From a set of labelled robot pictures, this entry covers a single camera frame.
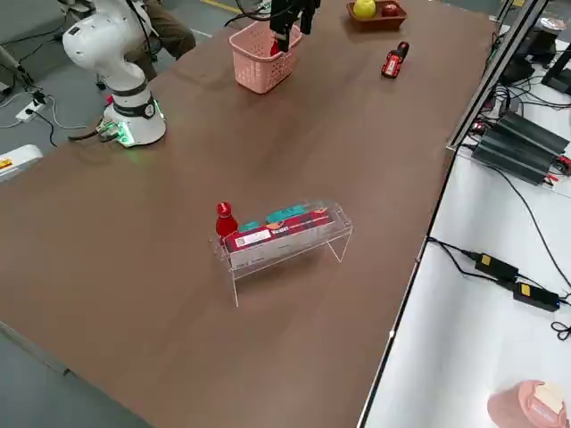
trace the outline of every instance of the pink basket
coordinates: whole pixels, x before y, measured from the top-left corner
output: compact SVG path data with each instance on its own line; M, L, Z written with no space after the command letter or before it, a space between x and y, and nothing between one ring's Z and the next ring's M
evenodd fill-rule
M236 81L253 92L265 94L294 70L296 46L302 41L299 27L292 28L289 52L269 56L274 33L269 22L254 22L230 38Z

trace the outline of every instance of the pink container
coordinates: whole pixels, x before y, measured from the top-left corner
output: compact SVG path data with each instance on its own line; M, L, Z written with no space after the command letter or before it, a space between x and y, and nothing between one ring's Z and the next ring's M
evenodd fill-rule
M566 428L567 407L556 385L524 381L494 394L488 413L500 428Z
M253 92L265 94L294 70L296 46L302 41L299 27L292 28L289 52L269 56L274 32L269 22L254 22L230 39L234 55L236 81Z

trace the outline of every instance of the clear acrylic stand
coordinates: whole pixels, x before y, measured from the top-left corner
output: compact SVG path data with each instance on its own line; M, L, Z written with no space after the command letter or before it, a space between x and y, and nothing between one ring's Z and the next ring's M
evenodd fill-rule
M255 253L255 260L244 262L244 254L240 254L242 257L238 260L236 255L240 251L229 251L228 245L221 244L219 239L212 240L214 252L228 269L234 289L236 306L239 306L236 281L254 272L269 268L322 245L329 247L339 263L343 261L343 256L351 239L353 224L345 216L339 204L318 201L296 205L296 207L301 206L303 206L305 213L326 213L328 222L313 228L301 228L299 232L248 246L244 251L250 251L250 256ZM288 220L284 220L267 226L281 227L282 225L287 225L287 222Z

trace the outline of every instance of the person's leg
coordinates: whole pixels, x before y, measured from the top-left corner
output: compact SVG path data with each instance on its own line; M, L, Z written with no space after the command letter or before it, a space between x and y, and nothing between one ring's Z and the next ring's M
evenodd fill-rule
M145 0L145 5L151 24L170 55L178 59L196 46L192 31L157 0Z
M146 50L146 43L139 46L136 50L125 55L125 59L138 65L145 74L147 81L151 81L157 77L157 71L154 69L151 55Z

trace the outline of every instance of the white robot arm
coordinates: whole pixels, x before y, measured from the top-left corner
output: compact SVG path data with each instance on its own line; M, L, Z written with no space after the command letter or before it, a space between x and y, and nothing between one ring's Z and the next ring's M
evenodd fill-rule
M112 91L100 129L126 147L153 143L166 132L164 118L143 71L125 61L153 31L149 17L139 0L93 4L95 13L63 35L65 52L79 67L97 72Z

